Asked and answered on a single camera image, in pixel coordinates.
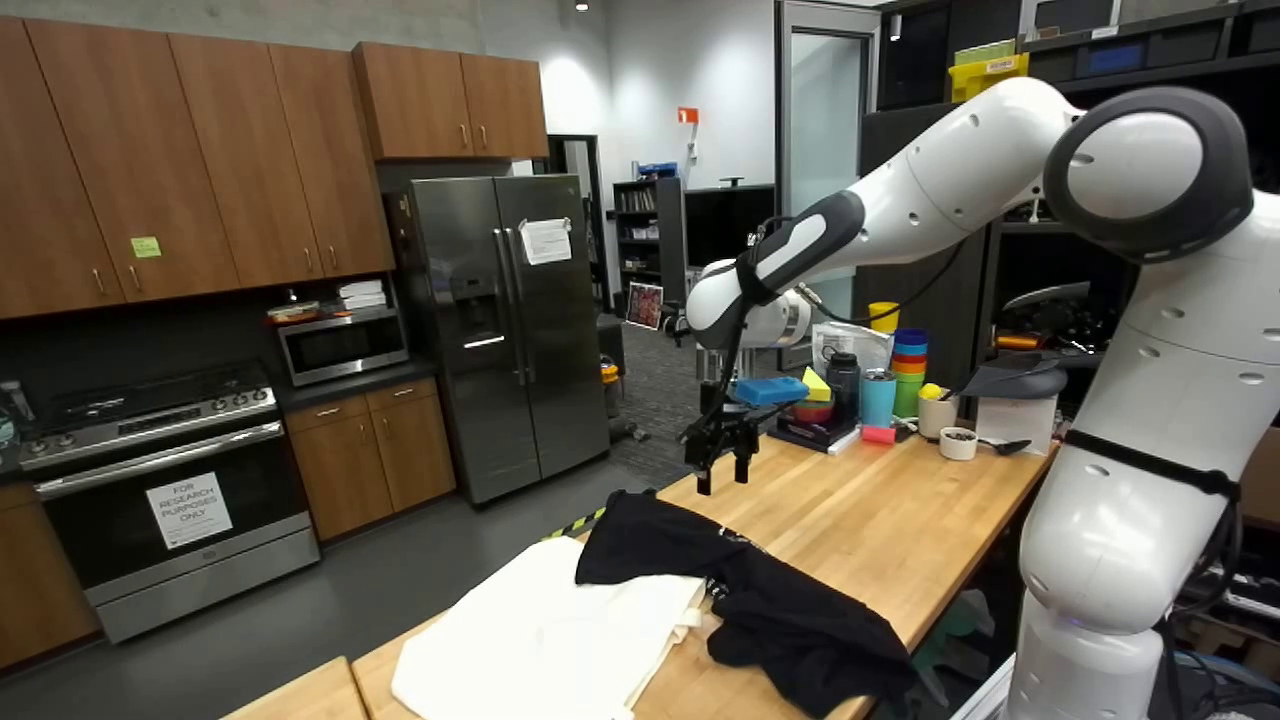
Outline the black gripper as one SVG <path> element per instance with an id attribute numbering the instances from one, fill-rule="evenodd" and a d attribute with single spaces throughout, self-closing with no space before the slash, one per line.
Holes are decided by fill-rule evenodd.
<path id="1" fill-rule="evenodd" d="M 707 413 L 684 426 L 684 464 L 702 495 L 713 495 L 713 464 L 731 451 L 731 480 L 750 482 L 755 420 L 750 413 Z"/>

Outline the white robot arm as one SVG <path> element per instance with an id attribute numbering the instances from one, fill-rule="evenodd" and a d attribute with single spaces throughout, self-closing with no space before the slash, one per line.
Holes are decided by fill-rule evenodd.
<path id="1" fill-rule="evenodd" d="M 1079 109 L 1038 77 L 1001 80 L 707 263 L 689 324 L 715 351 L 774 343 L 801 285 L 938 257 L 1030 201 L 1138 277 L 1011 312 L 1087 388 L 1023 515 L 1001 710 L 1148 720 L 1159 618 L 1280 413 L 1280 196 L 1254 180 L 1237 109 L 1180 84 Z"/>

